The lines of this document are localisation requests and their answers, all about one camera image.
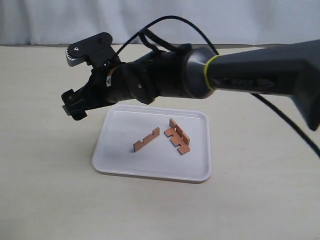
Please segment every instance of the yellow ring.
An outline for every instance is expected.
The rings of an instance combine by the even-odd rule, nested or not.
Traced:
[[[213,87],[211,87],[210,86],[210,84],[209,84],[209,79],[208,79],[208,67],[209,67],[209,64],[213,61],[213,60],[215,60],[217,57],[219,57],[220,55],[215,55],[215,56],[213,56],[212,58],[210,58],[207,62],[206,62],[206,64],[205,64],[205,67],[204,67],[204,71],[203,71],[203,74],[204,74],[204,78],[205,78],[205,83],[206,83],[206,85],[207,85],[207,87],[209,88],[209,89],[211,89],[211,90],[215,90]]]

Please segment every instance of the white wall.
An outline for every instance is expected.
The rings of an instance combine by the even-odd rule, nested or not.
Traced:
[[[69,44],[100,32],[121,44],[165,15],[187,18],[216,44],[320,39],[320,0],[0,0],[0,44]],[[171,43],[204,43],[174,20],[152,30]]]

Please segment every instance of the copper part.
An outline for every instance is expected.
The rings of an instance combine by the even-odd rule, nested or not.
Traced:
[[[175,146],[178,147],[178,152],[183,155],[190,151],[189,143],[190,138],[187,134],[177,125],[177,123],[170,118],[169,121],[170,128],[164,131],[164,134],[170,138],[170,142]]]
[[[150,143],[153,139],[155,139],[159,135],[160,135],[160,128],[157,127],[154,130],[152,130],[152,133],[150,133],[148,136],[146,136],[142,141],[139,140],[133,144],[134,152],[137,152],[140,149],[142,149],[145,145]]]

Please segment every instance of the black cable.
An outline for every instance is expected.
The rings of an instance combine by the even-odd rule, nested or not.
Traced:
[[[215,54],[219,55],[217,49],[215,46],[212,44],[212,42],[207,38],[207,36],[192,22],[188,21],[187,19],[180,17],[180,16],[174,16],[174,15],[168,15],[168,16],[163,16],[159,17],[158,19],[152,21],[151,23],[147,24],[144,28],[150,28],[151,26],[167,19],[175,19],[179,20],[181,22],[184,22],[191,26],[194,30],[196,30],[201,37],[206,41],[208,46],[214,51]],[[115,53],[114,58],[119,55],[119,53],[128,45],[130,44],[136,37],[139,36],[139,31],[135,33],[128,41],[126,41],[120,49]],[[282,118],[295,132],[309,145],[309,147],[315,152],[315,154],[320,158],[320,149],[319,147],[305,134],[301,128],[295,124],[287,115],[285,115],[279,108],[277,108],[275,105],[273,105],[271,102],[269,102],[267,99],[265,99],[263,96],[256,94],[256,93],[251,93],[252,96],[260,100],[262,103],[264,103],[266,106],[268,106],[270,109],[272,109],[280,118]]]
[[[256,93],[251,93],[251,95],[254,96],[255,98],[259,99],[261,102],[263,102],[269,108],[271,108],[276,114],[278,114],[278,116],[280,118],[282,118],[287,124],[289,124],[290,127],[296,131],[296,133],[309,145],[309,147],[320,158],[319,147],[301,130],[300,127],[298,127],[297,124],[295,124],[287,115],[285,115],[279,108],[277,108],[275,105],[273,105],[267,99],[265,99],[263,96],[256,94]]]

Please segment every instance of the robotic arm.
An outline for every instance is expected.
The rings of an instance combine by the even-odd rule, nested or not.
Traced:
[[[154,37],[149,30],[148,36]],[[308,127],[320,124],[320,40],[217,55],[208,47],[174,47],[161,39],[159,50],[140,39],[151,51],[132,62],[122,62],[103,32],[71,44],[67,62],[92,66],[88,82],[62,94],[64,110],[76,121],[86,111],[137,99],[150,104],[156,97],[205,99],[215,90],[241,91],[290,97]]]

